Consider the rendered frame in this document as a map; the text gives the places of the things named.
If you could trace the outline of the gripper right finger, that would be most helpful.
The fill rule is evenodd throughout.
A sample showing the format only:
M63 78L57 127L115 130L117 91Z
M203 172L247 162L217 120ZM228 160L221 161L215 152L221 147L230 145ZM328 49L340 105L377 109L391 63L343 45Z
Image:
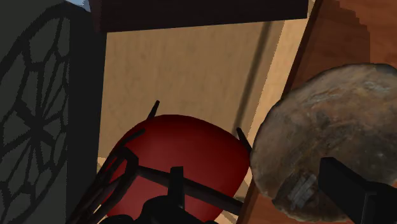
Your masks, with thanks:
M397 188L367 181L336 158L321 159L318 187L355 224L397 224Z

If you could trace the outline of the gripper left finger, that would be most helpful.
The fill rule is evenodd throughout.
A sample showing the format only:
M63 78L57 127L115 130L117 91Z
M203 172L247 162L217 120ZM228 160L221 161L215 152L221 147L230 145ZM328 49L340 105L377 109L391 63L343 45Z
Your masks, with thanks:
M185 210L183 168L172 167L167 195L147 200L140 214L140 224L218 224L201 221Z

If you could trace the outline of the brown round bread loaf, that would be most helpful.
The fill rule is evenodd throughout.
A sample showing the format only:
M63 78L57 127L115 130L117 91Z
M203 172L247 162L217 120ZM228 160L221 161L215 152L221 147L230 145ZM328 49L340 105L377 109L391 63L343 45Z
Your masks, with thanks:
M397 183L397 68L348 64L319 73L272 106L250 154L259 192L297 221L345 221L322 192L322 157L370 181Z

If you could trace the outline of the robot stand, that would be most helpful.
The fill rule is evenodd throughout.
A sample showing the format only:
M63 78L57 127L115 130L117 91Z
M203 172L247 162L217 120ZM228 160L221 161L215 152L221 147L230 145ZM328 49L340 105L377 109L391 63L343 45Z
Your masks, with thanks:
M0 60L0 224L66 224L94 180L106 37L43 0Z

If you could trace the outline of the brown wooden table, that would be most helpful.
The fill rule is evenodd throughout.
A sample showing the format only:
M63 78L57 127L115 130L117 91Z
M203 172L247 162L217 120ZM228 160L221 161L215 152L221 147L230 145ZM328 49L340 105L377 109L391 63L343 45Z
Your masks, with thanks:
M308 20L284 23L249 141L282 95L325 69L358 62L397 67L397 0L315 0Z

